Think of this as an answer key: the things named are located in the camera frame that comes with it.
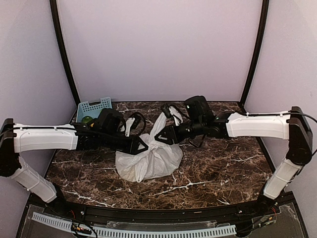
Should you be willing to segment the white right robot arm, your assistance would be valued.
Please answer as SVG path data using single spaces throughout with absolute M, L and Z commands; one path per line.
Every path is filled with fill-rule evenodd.
M 203 113 L 190 109 L 188 122 L 164 127 L 155 140 L 168 145 L 203 135 L 211 138 L 267 137 L 288 141 L 288 151 L 263 188 L 263 196 L 253 203 L 253 211 L 263 215 L 272 200 L 289 184 L 313 157 L 313 133 L 299 107 L 269 114 Z

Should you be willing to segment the white plastic bag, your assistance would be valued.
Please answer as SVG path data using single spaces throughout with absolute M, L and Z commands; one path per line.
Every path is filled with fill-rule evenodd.
M 122 179 L 140 183 L 145 179 L 168 176 L 179 168 L 183 158 L 179 145 L 168 145 L 155 140 L 155 135 L 165 127 L 166 121 L 167 117 L 161 113 L 151 132 L 140 136 L 148 145 L 148 150 L 137 155 L 119 151 L 115 153 L 116 170 Z

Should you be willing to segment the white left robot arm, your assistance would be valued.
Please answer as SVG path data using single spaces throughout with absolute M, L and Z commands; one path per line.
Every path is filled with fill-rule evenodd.
M 146 124 L 144 116 L 133 113 L 128 119 L 115 109 L 102 109 L 99 116 L 88 122 L 64 125 L 35 126 L 14 123 L 6 119 L 0 130 L 0 175 L 11 178 L 49 204 L 59 216 L 66 216 L 70 206 L 53 183 L 31 168 L 20 155 L 34 150 L 111 150 L 137 155 L 148 149 L 141 135 L 130 131 L 139 123 Z

